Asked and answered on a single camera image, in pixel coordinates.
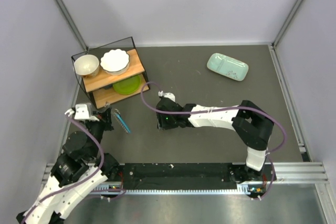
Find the metal key organizer blue handle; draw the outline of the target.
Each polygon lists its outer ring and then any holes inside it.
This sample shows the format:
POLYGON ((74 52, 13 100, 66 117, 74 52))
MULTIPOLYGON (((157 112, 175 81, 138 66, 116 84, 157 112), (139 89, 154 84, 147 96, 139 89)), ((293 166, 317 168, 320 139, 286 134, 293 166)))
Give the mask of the metal key organizer blue handle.
POLYGON ((130 131, 129 127, 127 126, 127 124, 125 123, 125 121, 123 120, 123 118, 122 118, 119 110, 113 109, 112 115, 114 116, 114 118, 116 119, 116 121, 121 125, 121 127, 123 128, 123 130, 127 134, 130 134, 131 131, 130 131))

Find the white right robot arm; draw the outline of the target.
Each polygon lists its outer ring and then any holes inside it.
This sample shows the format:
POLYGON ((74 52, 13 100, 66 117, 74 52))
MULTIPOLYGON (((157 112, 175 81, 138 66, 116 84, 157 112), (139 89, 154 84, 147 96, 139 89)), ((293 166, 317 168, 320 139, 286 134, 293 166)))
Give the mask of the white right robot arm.
POLYGON ((259 113, 250 110, 237 109, 217 111, 219 107, 205 107, 193 103, 181 106, 175 102, 175 95, 160 91, 160 101, 156 109, 166 111, 157 113, 157 126, 160 130, 170 130, 177 127, 214 127, 235 131, 247 146, 245 167, 234 168, 231 178, 237 183, 247 180, 257 180, 264 174, 264 164, 268 142, 274 123, 259 113))

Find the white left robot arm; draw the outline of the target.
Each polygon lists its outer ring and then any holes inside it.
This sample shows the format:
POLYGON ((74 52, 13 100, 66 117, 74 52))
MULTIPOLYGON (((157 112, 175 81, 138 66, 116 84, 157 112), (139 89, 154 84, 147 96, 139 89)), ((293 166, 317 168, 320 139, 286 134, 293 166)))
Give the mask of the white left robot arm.
POLYGON ((36 201, 17 215, 19 223, 63 223, 87 195, 106 181, 117 182, 109 191, 121 191, 120 164, 100 145, 104 132, 113 130, 112 120, 122 121, 119 111, 109 107, 91 111, 88 104, 78 104, 65 116, 80 130, 68 136, 36 201))

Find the green plate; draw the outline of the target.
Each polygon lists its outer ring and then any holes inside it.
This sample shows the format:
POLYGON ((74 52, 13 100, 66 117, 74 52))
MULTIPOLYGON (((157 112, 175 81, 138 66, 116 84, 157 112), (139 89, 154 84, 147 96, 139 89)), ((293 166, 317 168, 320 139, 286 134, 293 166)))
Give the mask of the green plate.
POLYGON ((112 85, 114 91, 121 95, 129 95, 139 88, 141 77, 139 75, 129 77, 127 79, 116 82, 112 85))

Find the beige ceramic bowl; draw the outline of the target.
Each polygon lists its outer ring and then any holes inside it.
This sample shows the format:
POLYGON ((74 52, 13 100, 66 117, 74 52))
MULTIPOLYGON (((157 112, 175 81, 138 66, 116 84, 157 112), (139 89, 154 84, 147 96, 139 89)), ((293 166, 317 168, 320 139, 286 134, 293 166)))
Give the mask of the beige ceramic bowl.
POLYGON ((75 73, 84 78, 95 77, 99 73, 100 62, 94 55, 83 55, 75 60, 75 73))

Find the white scalloped bowl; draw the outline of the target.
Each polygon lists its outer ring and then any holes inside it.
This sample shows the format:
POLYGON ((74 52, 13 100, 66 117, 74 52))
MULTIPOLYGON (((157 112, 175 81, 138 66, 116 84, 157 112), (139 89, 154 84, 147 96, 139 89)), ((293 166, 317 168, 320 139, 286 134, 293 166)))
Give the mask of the white scalloped bowl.
POLYGON ((101 58, 100 66, 108 74, 118 76, 125 73, 130 65, 129 54, 121 49, 112 49, 101 58))

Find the light green rectangular tray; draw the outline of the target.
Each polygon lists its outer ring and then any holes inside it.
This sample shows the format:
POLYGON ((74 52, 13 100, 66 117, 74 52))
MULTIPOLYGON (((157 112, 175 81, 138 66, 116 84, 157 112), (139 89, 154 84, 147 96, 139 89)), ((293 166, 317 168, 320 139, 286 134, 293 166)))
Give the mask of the light green rectangular tray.
POLYGON ((212 72, 235 81, 243 81, 249 71, 248 64, 220 53, 212 54, 206 66, 212 72))

